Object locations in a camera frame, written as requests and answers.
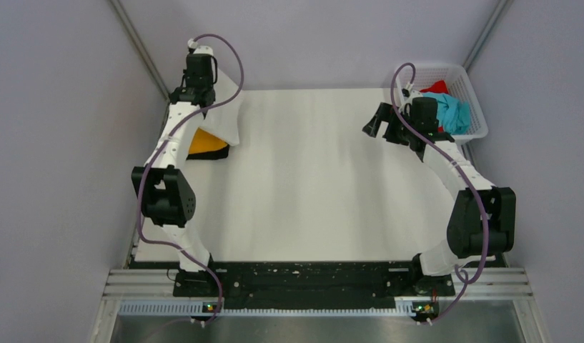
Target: white connector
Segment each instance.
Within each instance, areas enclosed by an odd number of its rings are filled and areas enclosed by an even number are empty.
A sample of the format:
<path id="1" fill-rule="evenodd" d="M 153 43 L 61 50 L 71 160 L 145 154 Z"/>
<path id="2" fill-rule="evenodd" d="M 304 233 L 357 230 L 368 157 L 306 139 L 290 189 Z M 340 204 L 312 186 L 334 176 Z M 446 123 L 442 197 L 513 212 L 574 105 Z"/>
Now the white connector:
<path id="1" fill-rule="evenodd" d="M 405 85 L 405 87 L 409 87 L 409 88 L 405 88 L 409 92 L 408 93 L 409 96 L 408 97 L 404 96 L 403 99 L 400 99 L 399 103 L 401 104 L 401 106 L 399 107 L 399 110 L 401 112 L 405 111 L 406 104 L 411 104 L 414 101 L 414 99 L 422 97 L 422 93 L 412 89 L 414 87 L 414 84 L 411 84 L 410 82 L 408 82 L 407 85 Z"/>
<path id="2" fill-rule="evenodd" d="M 408 82 L 405 84 L 405 87 L 404 87 L 403 89 L 407 89 L 407 91 L 408 91 L 408 92 L 412 93 L 412 89 L 413 89 L 413 88 L 414 88 L 414 84 L 408 81 Z"/>
<path id="3" fill-rule="evenodd" d="M 191 39 L 189 39 L 187 46 L 189 47 L 189 49 L 195 50 L 195 49 L 197 49 L 197 47 L 199 47 L 199 43 L 197 43 L 193 38 L 191 38 Z"/>

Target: white cloth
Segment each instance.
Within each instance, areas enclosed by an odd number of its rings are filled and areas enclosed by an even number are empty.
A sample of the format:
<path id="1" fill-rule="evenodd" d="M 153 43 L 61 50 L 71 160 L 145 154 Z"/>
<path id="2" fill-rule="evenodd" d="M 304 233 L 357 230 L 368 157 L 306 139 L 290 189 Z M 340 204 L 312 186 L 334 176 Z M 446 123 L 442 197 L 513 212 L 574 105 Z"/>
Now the white cloth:
<path id="1" fill-rule="evenodd" d="M 233 95 L 239 85 L 234 83 L 225 73 L 218 69 L 218 82 L 214 85 L 216 91 L 216 102 L 221 102 Z M 243 102 L 244 92 L 230 103 L 210 109 L 200 129 L 220 138 L 230 146 L 239 145 L 239 108 Z"/>

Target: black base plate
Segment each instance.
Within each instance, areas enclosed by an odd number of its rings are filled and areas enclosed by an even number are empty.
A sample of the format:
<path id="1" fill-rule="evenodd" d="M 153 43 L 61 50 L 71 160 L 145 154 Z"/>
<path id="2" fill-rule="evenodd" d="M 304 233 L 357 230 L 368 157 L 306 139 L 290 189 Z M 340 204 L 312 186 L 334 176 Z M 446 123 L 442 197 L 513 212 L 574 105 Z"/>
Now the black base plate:
<path id="1" fill-rule="evenodd" d="M 394 297 L 454 294 L 451 277 L 412 275 L 411 262 L 212 262 L 228 309 L 384 309 Z M 175 297 L 217 297 L 206 272 L 181 271 Z"/>

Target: white table surface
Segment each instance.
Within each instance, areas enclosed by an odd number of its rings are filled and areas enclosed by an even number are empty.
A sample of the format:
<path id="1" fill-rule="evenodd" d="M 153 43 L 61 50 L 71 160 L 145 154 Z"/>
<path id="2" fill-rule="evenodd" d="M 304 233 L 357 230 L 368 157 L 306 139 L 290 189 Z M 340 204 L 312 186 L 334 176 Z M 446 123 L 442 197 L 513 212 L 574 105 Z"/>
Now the white table surface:
<path id="1" fill-rule="evenodd" d="M 241 144 L 187 161 L 192 229 L 216 261 L 409 260 L 445 238 L 453 207 L 407 146 L 364 134 L 388 89 L 247 91 Z M 144 232 L 166 239 L 150 220 Z M 140 243 L 138 262 L 177 261 Z"/>

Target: cable connector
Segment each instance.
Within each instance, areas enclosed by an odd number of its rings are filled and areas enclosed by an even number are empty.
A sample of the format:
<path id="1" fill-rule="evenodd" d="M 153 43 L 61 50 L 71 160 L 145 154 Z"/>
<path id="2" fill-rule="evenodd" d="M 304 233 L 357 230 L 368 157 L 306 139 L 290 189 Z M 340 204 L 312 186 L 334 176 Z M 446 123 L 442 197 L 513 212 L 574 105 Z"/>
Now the cable connector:
<path id="1" fill-rule="evenodd" d="M 403 89 L 401 90 L 401 93 L 403 94 L 403 96 L 407 98 L 412 93 L 412 89 L 414 89 L 414 84 L 408 81 L 405 84 L 405 87 L 403 87 Z"/>
<path id="2" fill-rule="evenodd" d="M 189 47 L 189 52 L 192 53 L 193 51 L 197 50 L 197 48 L 199 47 L 199 43 L 197 43 L 193 38 L 191 38 L 189 39 L 187 46 Z"/>

